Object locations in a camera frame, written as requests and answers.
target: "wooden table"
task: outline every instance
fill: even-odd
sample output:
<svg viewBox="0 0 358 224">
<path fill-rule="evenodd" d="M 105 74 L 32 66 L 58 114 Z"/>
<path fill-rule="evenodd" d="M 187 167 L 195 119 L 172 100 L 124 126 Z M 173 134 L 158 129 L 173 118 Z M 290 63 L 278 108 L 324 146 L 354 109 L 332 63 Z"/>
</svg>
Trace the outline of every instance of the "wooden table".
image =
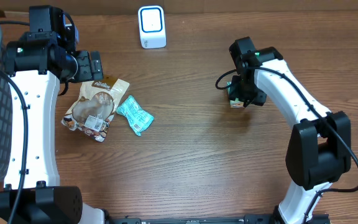
<svg viewBox="0 0 358 224">
<path fill-rule="evenodd" d="M 131 83 L 127 95 L 155 116 L 141 137 L 116 116 L 106 141 L 97 143 L 60 124 L 80 85 L 58 98 L 61 184 L 79 186 L 87 204 L 114 217 L 271 213 L 284 198 L 291 131 L 283 116 L 269 99 L 263 107 L 230 109 L 227 93 L 214 87 L 234 68 L 229 46 L 245 36 L 257 48 L 276 47 L 312 95 L 348 114 L 358 155 L 358 11 L 169 14 L 167 47 L 159 50 L 142 49 L 136 16 L 74 20 L 78 49 L 100 51 L 104 74 Z M 4 41 L 25 30 L 4 26 Z M 334 187 L 357 184 L 353 165 Z M 358 192 L 326 194 L 315 211 L 333 223 L 358 223 Z"/>
</svg>

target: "white device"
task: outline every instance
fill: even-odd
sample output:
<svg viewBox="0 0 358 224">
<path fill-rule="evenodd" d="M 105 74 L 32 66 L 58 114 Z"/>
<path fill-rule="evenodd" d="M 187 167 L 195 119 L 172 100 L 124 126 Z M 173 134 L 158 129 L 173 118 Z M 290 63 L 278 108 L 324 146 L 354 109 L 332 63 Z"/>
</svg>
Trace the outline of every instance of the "white device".
<svg viewBox="0 0 358 224">
<path fill-rule="evenodd" d="M 164 10 L 160 6 L 144 6 L 137 12 L 139 18 L 139 34 L 142 47 L 156 49 L 165 47 Z"/>
</svg>

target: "snack bag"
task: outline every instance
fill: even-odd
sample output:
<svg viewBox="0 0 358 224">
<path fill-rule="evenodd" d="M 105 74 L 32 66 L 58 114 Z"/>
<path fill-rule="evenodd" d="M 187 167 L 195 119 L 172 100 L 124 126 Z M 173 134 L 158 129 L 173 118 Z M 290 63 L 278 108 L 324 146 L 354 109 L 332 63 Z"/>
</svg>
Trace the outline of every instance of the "snack bag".
<svg viewBox="0 0 358 224">
<path fill-rule="evenodd" d="M 74 131 L 79 129 L 103 142 L 110 122 L 129 83 L 118 78 L 83 82 L 78 100 L 68 109 L 62 124 Z"/>
<path fill-rule="evenodd" d="M 141 136 L 140 133 L 145 131 L 154 120 L 154 117 L 144 111 L 133 96 L 128 96 L 128 99 L 118 107 L 117 114 L 127 118 L 129 126 L 137 136 Z"/>
</svg>

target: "label on snack bag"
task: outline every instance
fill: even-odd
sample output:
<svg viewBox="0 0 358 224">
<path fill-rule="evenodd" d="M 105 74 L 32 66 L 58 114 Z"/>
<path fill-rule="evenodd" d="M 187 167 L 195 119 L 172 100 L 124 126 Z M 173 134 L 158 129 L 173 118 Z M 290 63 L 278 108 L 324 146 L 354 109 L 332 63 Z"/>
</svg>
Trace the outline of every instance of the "label on snack bag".
<svg viewBox="0 0 358 224">
<path fill-rule="evenodd" d="M 142 130 L 142 127 L 140 127 L 140 126 L 137 125 L 136 123 L 134 124 L 134 128 L 136 129 L 136 131 Z"/>
<path fill-rule="evenodd" d="M 114 84 L 116 84 L 117 80 L 118 80 L 118 78 L 106 77 L 103 80 L 94 81 L 92 83 L 92 86 L 96 87 L 96 88 L 102 88 L 102 89 L 105 89 L 105 90 L 111 90 L 112 87 L 114 86 Z"/>
<path fill-rule="evenodd" d="M 88 116 L 88 119 L 86 119 L 85 127 L 92 129 L 93 131 L 100 131 L 100 128 L 102 127 L 103 120 L 99 119 L 97 117 Z"/>
</svg>

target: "white robotic arm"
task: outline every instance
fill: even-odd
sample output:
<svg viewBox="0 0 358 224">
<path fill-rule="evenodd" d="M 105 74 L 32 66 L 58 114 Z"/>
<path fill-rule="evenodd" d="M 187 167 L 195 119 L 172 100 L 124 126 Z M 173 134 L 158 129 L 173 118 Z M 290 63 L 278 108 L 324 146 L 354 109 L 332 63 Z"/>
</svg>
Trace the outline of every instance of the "white robotic arm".
<svg viewBox="0 0 358 224">
<path fill-rule="evenodd" d="M 47 186 L 59 186 L 60 177 L 55 160 L 55 105 L 60 88 L 59 79 L 52 73 L 39 75 L 37 70 L 17 72 L 12 80 L 20 88 L 29 119 L 29 141 L 27 153 L 28 173 L 24 188 L 34 188 L 38 181 Z M 4 180 L 4 186 L 11 189 L 19 186 L 23 151 L 22 105 L 12 89 L 12 150 L 11 160 Z"/>
<path fill-rule="evenodd" d="M 331 112 L 327 107 L 315 100 L 306 91 L 302 84 L 292 75 L 286 61 L 278 59 L 270 60 L 268 62 L 264 62 L 261 67 L 276 70 L 285 74 L 297 85 L 297 87 L 306 96 L 308 101 L 313 104 L 316 111 L 322 117 L 326 117 L 327 113 Z M 301 96 L 285 79 L 265 70 L 255 70 L 254 80 L 256 87 L 266 93 L 284 115 L 289 127 L 292 128 L 295 124 L 300 123 L 304 119 L 309 121 L 318 119 L 316 115 L 310 111 Z M 316 185 L 311 190 L 305 190 L 302 186 L 296 185 L 294 181 L 291 181 L 284 200 L 278 206 L 278 211 L 280 212 L 285 224 L 302 224 L 305 211 L 307 210 L 316 192 L 327 189 L 331 185 L 332 183 L 325 182 Z M 319 198 L 309 212 L 307 221 L 312 219 L 313 209 L 317 205 L 318 200 Z"/>
<path fill-rule="evenodd" d="M 315 98 L 313 98 L 302 86 L 302 84 L 298 82 L 298 80 L 292 75 L 285 60 L 270 60 L 264 62 L 261 67 L 284 73 L 297 85 L 304 96 L 309 102 L 311 102 L 316 111 L 322 117 L 326 117 L 327 113 L 331 112 L 327 107 L 323 106 Z M 292 128 L 295 124 L 300 123 L 303 119 L 307 119 L 309 121 L 318 119 L 316 115 L 309 110 L 301 96 L 285 79 L 265 70 L 256 70 L 254 73 L 254 80 L 256 87 L 266 93 L 280 110 L 281 114 L 284 115 L 284 118 L 290 128 Z"/>
</svg>

